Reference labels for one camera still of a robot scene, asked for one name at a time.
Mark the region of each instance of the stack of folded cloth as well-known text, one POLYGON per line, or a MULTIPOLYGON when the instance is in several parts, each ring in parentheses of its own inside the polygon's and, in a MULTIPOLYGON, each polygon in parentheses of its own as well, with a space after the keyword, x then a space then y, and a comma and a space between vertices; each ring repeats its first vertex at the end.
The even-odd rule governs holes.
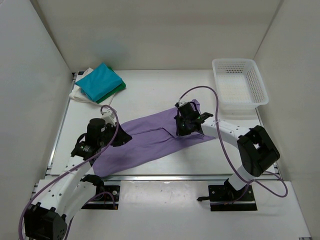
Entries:
POLYGON ((115 93, 126 88, 126 84, 110 67, 101 63, 95 70, 89 68, 82 79, 75 83, 69 97, 81 103, 98 106, 110 105, 115 93))

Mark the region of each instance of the cable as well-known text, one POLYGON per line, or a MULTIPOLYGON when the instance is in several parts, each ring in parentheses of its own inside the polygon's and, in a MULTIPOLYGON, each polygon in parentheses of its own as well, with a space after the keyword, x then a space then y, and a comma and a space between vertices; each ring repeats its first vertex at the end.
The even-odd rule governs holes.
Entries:
MULTIPOLYGON (((87 203, 95 200, 96 197, 99 197, 100 195, 105 195, 105 194, 108 194, 108 195, 111 197, 112 203, 113 203, 113 209, 115 209, 115 208, 116 208, 115 198, 114 198, 114 196, 113 196, 110 192, 108 192, 108 191, 103 191, 103 192, 100 192, 99 194, 93 196, 93 197, 90 198, 88 201, 86 201, 86 203, 85 203, 84 205, 86 205, 87 203)), ((67 240, 67 238, 68 238, 68 235, 69 235, 69 232, 70 232, 70 228, 71 228, 71 224, 72 224, 73 219, 74 219, 74 217, 71 218, 71 220, 70 220, 70 222, 69 222, 69 226, 68 226, 68 228, 67 228, 67 230, 66 230, 66 233, 65 233, 65 236, 64 236, 64 240, 67 240)))
MULTIPOLYGON (((219 127, 219 121, 218 121, 218 109, 219 109, 219 99, 218 99, 218 94, 216 93, 216 91, 212 88, 212 87, 209 87, 209 86, 195 86, 193 88, 190 88, 188 91, 186 91, 179 99, 179 102, 181 101, 181 99, 187 94, 189 93, 190 91, 194 90, 194 89, 199 89, 199 88, 205 88, 205 89, 210 89, 213 93, 214 93, 214 96, 215 96, 215 100, 216 100, 216 107, 215 107, 215 123, 216 123, 216 130, 217 130, 217 133, 218 133, 218 138, 219 138, 219 142, 220 142, 220 145, 221 145, 221 148, 222 148, 222 151, 224 153, 224 156, 227 160, 227 162, 229 163, 230 167, 232 168, 232 170, 234 171, 234 173, 237 175, 237 177, 239 179, 241 179, 243 182, 245 182, 247 185, 249 185, 250 183, 252 183, 252 181, 247 181, 245 180, 239 173, 238 171, 236 170, 236 168, 234 167, 234 165, 232 164, 229 156, 228 156, 228 153, 227 153, 227 150, 226 150, 226 147, 225 147, 225 144, 223 142, 223 139, 222 139, 222 136, 221 136, 221 132, 220 132, 220 127, 219 127)), ((275 193, 274 191, 272 191, 270 188, 268 188, 267 186, 263 185, 261 182, 257 181, 256 179, 254 180, 254 182, 256 182, 257 184, 259 184, 260 186, 262 186, 264 189, 268 190, 270 193, 272 193, 273 195, 279 197, 279 198, 285 198, 287 195, 288 195, 288 187, 285 183, 285 181, 283 181, 279 176, 277 176, 275 173, 273 172, 270 172, 270 171, 265 171, 266 173, 268 174, 272 174, 274 176, 276 176, 284 185, 284 188, 285 188, 285 194, 284 195, 279 195, 277 193, 275 193)))
POLYGON ((109 105, 103 105, 101 108, 100 108, 100 111, 102 111, 104 108, 109 108, 111 109, 111 111, 113 112, 114 116, 115 116, 115 119, 116 119, 116 127, 115 127, 115 132, 114 132, 114 135, 113 137, 111 138, 110 142, 105 146, 104 149, 102 149, 100 152, 98 152, 97 154, 93 155, 92 157, 88 158, 87 160, 81 162, 80 164, 74 166, 73 168, 71 168, 69 171, 66 171, 65 173, 61 174, 60 176, 58 176, 56 179, 54 179, 53 181, 49 182, 46 186, 44 186, 44 188, 40 189, 31 199, 30 201, 25 205, 22 213, 21 213, 21 216, 20 216, 20 219, 19 219, 19 223, 18 223, 18 234, 19 234, 19 239, 20 240, 23 240, 24 239, 24 236, 23 236, 23 220, 24 220, 24 216, 25 216, 25 213, 28 209, 28 207, 30 206, 30 204, 45 190, 47 189, 48 187, 50 187, 52 184, 58 182, 60 179, 64 178, 66 175, 68 175, 69 173, 71 173, 72 171, 80 168, 82 165, 86 164, 87 162, 89 162, 90 160, 94 159, 94 158, 97 158, 98 156, 100 156, 110 145, 111 143, 113 142, 113 140, 116 138, 116 135, 118 133, 118 129, 119 129, 119 119, 118 119, 118 115, 117 115, 117 111, 114 110, 111 106, 109 105))

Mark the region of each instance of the white cloth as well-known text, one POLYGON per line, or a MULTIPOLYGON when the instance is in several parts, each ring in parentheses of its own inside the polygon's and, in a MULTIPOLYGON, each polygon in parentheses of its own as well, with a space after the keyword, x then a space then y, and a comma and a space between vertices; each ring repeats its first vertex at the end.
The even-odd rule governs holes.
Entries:
MULTIPOLYGON (((78 77, 79 81, 80 79, 84 78, 85 76, 87 76, 88 74, 90 74, 93 71, 92 68, 88 68, 81 77, 78 77)), ((79 87, 78 85, 74 85, 73 90, 71 91, 71 93, 69 94, 69 97, 77 102, 80 103, 88 103, 88 104, 93 104, 96 106, 103 106, 103 105, 110 105, 112 100, 114 99, 115 94, 112 94, 110 97, 108 97, 107 99, 103 100, 100 103, 96 103, 94 101, 91 101, 89 98, 87 98, 86 94, 81 92, 81 87, 79 87)))

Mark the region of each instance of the perforated basket bottom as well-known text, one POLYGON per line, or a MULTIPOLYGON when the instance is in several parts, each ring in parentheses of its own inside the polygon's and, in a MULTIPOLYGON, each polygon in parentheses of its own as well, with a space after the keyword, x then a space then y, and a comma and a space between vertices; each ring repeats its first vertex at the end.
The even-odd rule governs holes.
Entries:
POLYGON ((251 103, 252 98, 246 77, 239 75, 217 75, 221 100, 225 103, 251 103))

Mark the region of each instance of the green cloth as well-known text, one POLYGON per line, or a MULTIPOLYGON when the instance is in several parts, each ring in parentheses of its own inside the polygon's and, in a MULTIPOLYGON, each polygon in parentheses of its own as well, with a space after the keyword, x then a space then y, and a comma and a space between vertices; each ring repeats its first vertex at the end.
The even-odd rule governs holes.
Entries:
MULTIPOLYGON (((115 71, 110 67, 107 66, 108 69, 110 69, 112 72, 115 73, 115 71)), ((112 94, 115 94, 117 92, 120 92, 121 90, 126 88, 126 84, 125 82, 122 82, 119 86, 117 86, 116 88, 114 88, 112 91, 108 92, 106 95, 104 95, 102 98, 100 98, 99 100, 95 101, 97 104, 103 102, 104 100, 106 100, 108 97, 110 97, 112 94)))

